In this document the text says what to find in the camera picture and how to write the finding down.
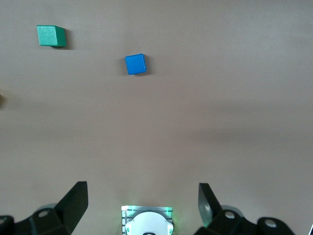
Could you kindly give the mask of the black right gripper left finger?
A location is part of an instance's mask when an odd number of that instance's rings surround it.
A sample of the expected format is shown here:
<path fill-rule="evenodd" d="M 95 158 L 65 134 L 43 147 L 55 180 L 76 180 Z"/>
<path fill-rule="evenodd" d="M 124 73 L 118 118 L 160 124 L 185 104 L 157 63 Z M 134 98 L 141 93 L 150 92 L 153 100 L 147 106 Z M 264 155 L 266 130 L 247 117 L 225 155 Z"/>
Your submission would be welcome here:
<path fill-rule="evenodd" d="M 40 207 L 28 218 L 15 222 L 0 216 L 2 235 L 70 235 L 88 208 L 88 184 L 77 182 L 57 203 Z"/>

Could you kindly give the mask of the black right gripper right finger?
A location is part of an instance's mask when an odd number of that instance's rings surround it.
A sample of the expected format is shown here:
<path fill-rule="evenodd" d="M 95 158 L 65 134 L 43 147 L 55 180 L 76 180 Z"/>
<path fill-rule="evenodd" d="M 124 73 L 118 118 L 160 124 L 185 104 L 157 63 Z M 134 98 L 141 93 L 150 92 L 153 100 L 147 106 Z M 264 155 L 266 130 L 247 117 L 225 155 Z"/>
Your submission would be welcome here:
<path fill-rule="evenodd" d="M 283 221 L 261 217 L 257 223 L 248 221 L 233 209 L 224 209 L 208 183 L 200 183 L 198 209 L 203 222 L 196 235 L 292 235 Z"/>

